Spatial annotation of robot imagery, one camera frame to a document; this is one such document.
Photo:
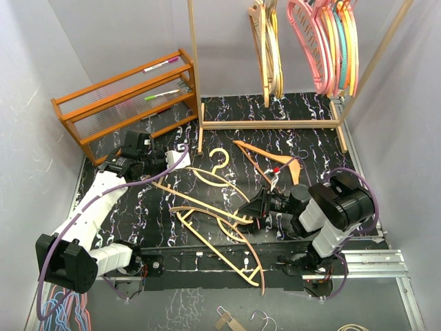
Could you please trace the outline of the beige hanger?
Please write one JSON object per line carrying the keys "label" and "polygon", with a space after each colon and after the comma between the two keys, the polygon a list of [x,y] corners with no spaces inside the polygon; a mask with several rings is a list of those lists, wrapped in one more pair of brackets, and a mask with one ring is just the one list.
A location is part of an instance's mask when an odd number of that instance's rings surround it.
{"label": "beige hanger", "polygon": [[283,75],[280,73],[280,53],[278,47],[278,21],[276,15],[277,1],[268,1],[267,4],[267,29],[271,45],[271,58],[274,70],[274,94],[277,99],[283,93]]}
{"label": "beige hanger", "polygon": [[271,93],[276,94],[278,90],[278,62],[276,60],[276,38],[274,34],[274,28],[272,23],[272,13],[274,12],[273,1],[263,1],[265,6],[265,18],[266,18],[266,46],[267,46],[267,60],[271,67]]}

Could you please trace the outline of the teal wire hanger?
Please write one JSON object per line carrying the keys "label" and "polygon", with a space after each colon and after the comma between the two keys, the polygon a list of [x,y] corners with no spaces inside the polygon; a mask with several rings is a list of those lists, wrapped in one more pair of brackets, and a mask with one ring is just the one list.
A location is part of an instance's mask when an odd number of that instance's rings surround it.
{"label": "teal wire hanger", "polygon": [[347,42],[346,42],[346,34],[343,25],[343,20],[340,12],[338,11],[338,2],[335,4],[334,10],[334,18],[336,19],[336,23],[338,26],[338,34],[340,39],[340,52],[341,52],[341,63],[340,63],[340,78],[338,87],[340,90],[344,90],[347,87],[346,78],[347,78]]}

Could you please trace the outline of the yellow metal hanger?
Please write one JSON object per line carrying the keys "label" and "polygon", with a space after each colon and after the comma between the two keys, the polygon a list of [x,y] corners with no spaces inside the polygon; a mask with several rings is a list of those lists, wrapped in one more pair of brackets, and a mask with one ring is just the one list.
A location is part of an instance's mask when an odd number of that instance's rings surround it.
{"label": "yellow metal hanger", "polygon": [[351,32],[351,46],[352,46],[352,58],[351,58],[351,78],[349,86],[349,95],[355,97],[358,88],[359,77],[359,51],[358,51],[358,31],[356,26],[356,20],[353,13],[353,6],[351,1],[345,1],[345,9],[349,14],[350,19],[350,32]]}

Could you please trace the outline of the orange plastic hanger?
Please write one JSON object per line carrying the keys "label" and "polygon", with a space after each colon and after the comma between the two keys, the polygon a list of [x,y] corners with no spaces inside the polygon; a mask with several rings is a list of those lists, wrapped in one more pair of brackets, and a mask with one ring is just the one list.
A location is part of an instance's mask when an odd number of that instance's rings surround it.
{"label": "orange plastic hanger", "polygon": [[345,28],[346,42],[347,42],[347,67],[349,71],[349,95],[353,96],[354,83],[356,78],[356,60],[355,60],[355,45],[354,45],[354,35],[353,35],[353,25],[351,16],[348,9],[349,1],[343,1],[338,9],[341,15],[343,26]]}

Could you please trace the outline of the thick pink plastic hanger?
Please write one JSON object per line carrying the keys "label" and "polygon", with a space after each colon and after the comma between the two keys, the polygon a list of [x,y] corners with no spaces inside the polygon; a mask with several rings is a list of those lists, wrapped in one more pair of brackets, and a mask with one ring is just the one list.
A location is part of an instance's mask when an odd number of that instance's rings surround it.
{"label": "thick pink plastic hanger", "polygon": [[312,16],[316,20],[316,25],[320,31],[322,39],[323,49],[326,56],[326,68],[327,68],[327,87],[326,95],[330,97],[334,91],[335,83],[335,52],[333,49],[334,31],[331,25],[331,21],[328,14],[329,1],[312,1]]}

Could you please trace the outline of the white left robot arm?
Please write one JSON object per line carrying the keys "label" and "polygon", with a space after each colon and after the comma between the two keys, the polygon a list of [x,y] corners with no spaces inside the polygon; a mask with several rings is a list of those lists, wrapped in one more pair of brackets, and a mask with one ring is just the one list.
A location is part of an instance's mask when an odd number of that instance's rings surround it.
{"label": "white left robot arm", "polygon": [[94,238],[115,203],[131,183],[167,168],[165,151],[155,147],[150,134],[130,130],[98,167],[94,181],[71,215],[52,234],[35,244],[39,283],[48,282],[78,293],[87,292],[97,277],[121,269],[128,275],[141,270],[142,258],[134,244],[117,241],[94,249]]}

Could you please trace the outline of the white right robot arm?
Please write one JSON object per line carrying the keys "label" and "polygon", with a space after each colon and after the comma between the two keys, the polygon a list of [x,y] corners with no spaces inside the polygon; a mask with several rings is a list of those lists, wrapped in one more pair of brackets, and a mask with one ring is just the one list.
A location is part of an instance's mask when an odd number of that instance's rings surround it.
{"label": "white right robot arm", "polygon": [[365,179],[349,168],[336,168],[323,182],[296,184],[288,196],[266,188],[238,209],[238,214],[261,220],[270,213],[291,216],[289,229],[302,239],[316,237],[297,257],[282,257],[292,265],[321,274],[339,257],[343,245],[369,218],[378,221],[378,200]]}

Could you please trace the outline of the green capped marker pen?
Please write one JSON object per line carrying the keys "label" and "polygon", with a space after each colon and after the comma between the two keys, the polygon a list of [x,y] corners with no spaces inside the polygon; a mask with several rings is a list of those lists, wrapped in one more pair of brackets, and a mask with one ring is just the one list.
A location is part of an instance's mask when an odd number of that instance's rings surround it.
{"label": "green capped marker pen", "polygon": [[167,97],[167,96],[176,94],[176,93],[178,93],[180,91],[181,91],[181,89],[170,90],[170,91],[167,91],[167,92],[162,92],[162,93],[159,93],[159,94],[150,95],[148,97],[145,97],[144,100],[145,101],[151,101],[151,100],[157,99],[159,97]]}

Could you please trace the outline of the orange wooden shelf rack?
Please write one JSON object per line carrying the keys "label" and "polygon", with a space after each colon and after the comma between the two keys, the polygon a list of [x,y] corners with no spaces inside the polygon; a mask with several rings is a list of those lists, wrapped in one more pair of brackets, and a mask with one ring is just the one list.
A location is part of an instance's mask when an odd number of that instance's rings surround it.
{"label": "orange wooden shelf rack", "polygon": [[[149,72],[144,68],[172,57],[177,62]],[[143,119],[156,117],[175,106],[184,105],[189,114],[183,119],[153,131],[161,135],[198,118],[198,89],[194,61],[182,48],[112,78],[88,86],[64,97],[51,99],[54,112],[90,162],[97,166],[105,159],[97,156],[92,143]],[[150,95],[181,89],[180,92],[151,101]]]}

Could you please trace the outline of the purple capped marker pen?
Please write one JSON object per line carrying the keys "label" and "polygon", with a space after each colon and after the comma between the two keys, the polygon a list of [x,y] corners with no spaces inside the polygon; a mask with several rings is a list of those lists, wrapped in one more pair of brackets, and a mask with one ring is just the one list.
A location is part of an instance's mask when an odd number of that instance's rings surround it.
{"label": "purple capped marker pen", "polygon": [[157,64],[154,64],[154,65],[149,66],[149,67],[147,67],[147,68],[144,68],[144,69],[142,70],[142,72],[146,73],[146,72],[152,71],[152,70],[154,70],[154,69],[157,69],[157,68],[159,68],[159,67],[161,67],[161,66],[164,66],[164,65],[166,65],[166,64],[170,64],[170,63],[177,62],[178,59],[179,59],[179,57],[172,57],[172,58],[169,58],[169,59],[164,60],[164,61],[162,61],[162,62],[160,62],[160,63],[157,63]]}

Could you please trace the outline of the wooden clip hanger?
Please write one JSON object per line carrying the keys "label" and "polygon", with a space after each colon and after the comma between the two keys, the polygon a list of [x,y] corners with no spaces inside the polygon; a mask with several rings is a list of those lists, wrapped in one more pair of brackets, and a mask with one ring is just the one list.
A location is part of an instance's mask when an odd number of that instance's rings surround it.
{"label": "wooden clip hanger", "polygon": [[221,330],[226,325],[231,331],[246,331],[246,329],[232,317],[231,313],[222,306],[218,306],[216,312],[220,316],[219,320],[214,324],[217,330]]}

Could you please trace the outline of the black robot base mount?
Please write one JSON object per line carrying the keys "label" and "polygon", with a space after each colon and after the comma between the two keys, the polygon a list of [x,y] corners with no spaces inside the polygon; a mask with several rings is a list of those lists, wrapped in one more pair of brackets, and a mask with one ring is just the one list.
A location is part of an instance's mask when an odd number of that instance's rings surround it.
{"label": "black robot base mount", "polygon": [[[285,263],[306,255],[307,244],[306,241],[279,241],[252,245],[263,267],[266,289],[302,291],[308,279],[328,280],[342,276],[347,271],[343,262],[338,259],[334,259],[323,272]],[[228,262],[205,245],[135,250],[138,262],[147,269],[143,289],[161,291],[183,288],[253,288],[235,269],[243,271],[246,277],[252,276],[257,288],[261,286],[260,272],[254,271],[257,268],[256,257],[247,245],[223,244],[216,246],[216,249]]]}

